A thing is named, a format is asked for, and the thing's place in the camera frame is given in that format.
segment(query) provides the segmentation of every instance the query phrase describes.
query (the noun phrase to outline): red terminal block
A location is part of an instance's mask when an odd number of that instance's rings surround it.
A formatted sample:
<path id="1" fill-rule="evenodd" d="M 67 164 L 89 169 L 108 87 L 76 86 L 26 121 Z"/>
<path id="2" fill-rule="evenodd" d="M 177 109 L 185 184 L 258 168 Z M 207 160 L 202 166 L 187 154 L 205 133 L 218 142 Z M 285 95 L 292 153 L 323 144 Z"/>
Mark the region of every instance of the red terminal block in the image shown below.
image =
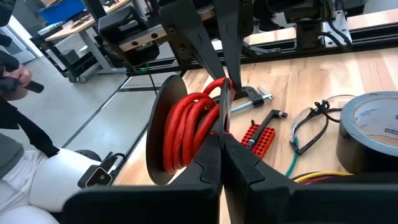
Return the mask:
<path id="1" fill-rule="evenodd" d="M 244 137 L 242 138 L 241 144 L 247 147 L 247 143 L 250 137 L 259 129 L 259 124 L 255 124 L 250 126 Z M 258 140 L 257 144 L 251 150 L 251 152 L 260 159 L 263 159 L 266 155 L 269 146 L 271 145 L 272 141 L 275 138 L 275 129 L 272 127 L 266 127 L 265 131 L 261 134 L 260 139 Z"/>

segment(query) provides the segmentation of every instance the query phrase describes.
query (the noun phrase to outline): duct tape roll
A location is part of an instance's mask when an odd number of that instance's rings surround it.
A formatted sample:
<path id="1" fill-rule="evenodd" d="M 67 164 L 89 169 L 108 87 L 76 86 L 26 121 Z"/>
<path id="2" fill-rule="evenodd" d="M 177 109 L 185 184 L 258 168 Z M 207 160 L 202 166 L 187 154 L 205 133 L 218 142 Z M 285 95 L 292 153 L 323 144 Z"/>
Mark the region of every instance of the duct tape roll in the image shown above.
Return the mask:
<path id="1" fill-rule="evenodd" d="M 398 172 L 398 92 L 349 101 L 341 111 L 336 153 L 351 173 Z"/>

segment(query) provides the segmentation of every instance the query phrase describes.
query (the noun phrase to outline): human hand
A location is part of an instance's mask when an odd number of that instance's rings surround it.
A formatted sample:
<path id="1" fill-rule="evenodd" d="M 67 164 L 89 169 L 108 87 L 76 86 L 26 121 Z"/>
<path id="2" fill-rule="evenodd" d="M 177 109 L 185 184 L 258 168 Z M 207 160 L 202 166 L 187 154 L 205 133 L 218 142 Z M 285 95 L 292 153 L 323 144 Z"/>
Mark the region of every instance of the human hand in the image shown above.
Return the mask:
<path id="1" fill-rule="evenodd" d="M 32 72 L 23 65 L 19 65 L 17 70 L 12 72 L 4 71 L 5 77 L 14 77 L 18 79 L 20 87 L 25 87 L 32 80 Z"/>

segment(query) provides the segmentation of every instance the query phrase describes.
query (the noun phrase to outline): red cable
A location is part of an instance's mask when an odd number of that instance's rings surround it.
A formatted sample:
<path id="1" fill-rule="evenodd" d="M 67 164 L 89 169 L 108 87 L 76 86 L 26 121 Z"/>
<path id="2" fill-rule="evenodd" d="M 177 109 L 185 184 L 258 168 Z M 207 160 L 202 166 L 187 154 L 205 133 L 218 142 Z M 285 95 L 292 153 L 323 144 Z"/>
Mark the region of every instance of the red cable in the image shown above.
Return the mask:
<path id="1" fill-rule="evenodd" d="M 207 132 L 218 118 L 220 106 L 209 94 L 223 84 L 225 78 L 211 82 L 203 93 L 191 93 L 174 104 L 167 115 L 163 142 L 163 167 L 166 173 L 174 174 L 189 163 L 199 150 Z M 234 91 L 231 85 L 232 99 Z M 196 130 L 198 118 L 207 113 Z"/>

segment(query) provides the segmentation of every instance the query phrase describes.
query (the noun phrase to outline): blue bin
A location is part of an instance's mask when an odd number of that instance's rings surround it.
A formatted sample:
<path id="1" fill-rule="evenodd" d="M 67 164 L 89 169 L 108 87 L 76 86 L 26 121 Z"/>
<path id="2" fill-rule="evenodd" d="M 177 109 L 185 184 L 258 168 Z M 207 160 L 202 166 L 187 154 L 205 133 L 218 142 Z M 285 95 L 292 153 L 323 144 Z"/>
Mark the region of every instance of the blue bin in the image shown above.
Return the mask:
<path id="1" fill-rule="evenodd" d="M 39 13 L 50 25 L 70 19 L 85 8 L 82 0 L 61 0 L 52 6 L 39 10 Z"/>

